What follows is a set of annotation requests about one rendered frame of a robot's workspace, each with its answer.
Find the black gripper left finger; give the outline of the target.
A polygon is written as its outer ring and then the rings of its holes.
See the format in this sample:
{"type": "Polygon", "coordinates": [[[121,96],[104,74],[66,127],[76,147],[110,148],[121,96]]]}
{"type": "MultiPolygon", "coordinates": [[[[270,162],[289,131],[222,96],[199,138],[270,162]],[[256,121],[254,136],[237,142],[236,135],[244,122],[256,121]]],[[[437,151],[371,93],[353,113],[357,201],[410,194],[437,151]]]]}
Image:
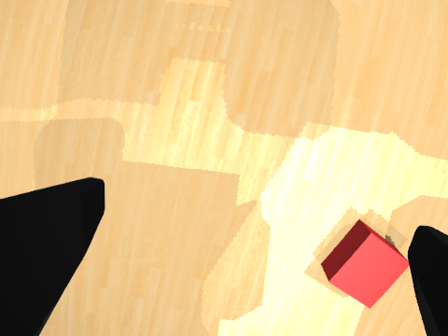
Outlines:
{"type": "Polygon", "coordinates": [[[93,176],[0,199],[0,336],[41,335],[104,213],[93,176]]]}

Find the red block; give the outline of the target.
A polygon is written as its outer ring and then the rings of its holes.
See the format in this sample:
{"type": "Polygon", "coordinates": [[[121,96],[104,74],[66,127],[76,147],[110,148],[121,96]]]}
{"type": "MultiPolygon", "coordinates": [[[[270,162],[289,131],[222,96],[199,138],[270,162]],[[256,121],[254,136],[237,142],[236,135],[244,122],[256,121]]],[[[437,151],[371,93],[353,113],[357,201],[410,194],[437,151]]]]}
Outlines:
{"type": "Polygon", "coordinates": [[[329,283],[370,309],[410,264],[384,236],[358,220],[321,266],[329,283]]]}

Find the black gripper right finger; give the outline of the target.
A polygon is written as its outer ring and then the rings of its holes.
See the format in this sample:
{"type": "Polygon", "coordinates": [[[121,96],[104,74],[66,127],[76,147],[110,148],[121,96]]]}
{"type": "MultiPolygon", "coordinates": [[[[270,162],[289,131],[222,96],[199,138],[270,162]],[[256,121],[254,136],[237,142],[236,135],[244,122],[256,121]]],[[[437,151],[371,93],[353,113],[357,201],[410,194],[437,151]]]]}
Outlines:
{"type": "Polygon", "coordinates": [[[407,258],[426,336],[448,336],[448,235],[418,225],[407,258]]]}

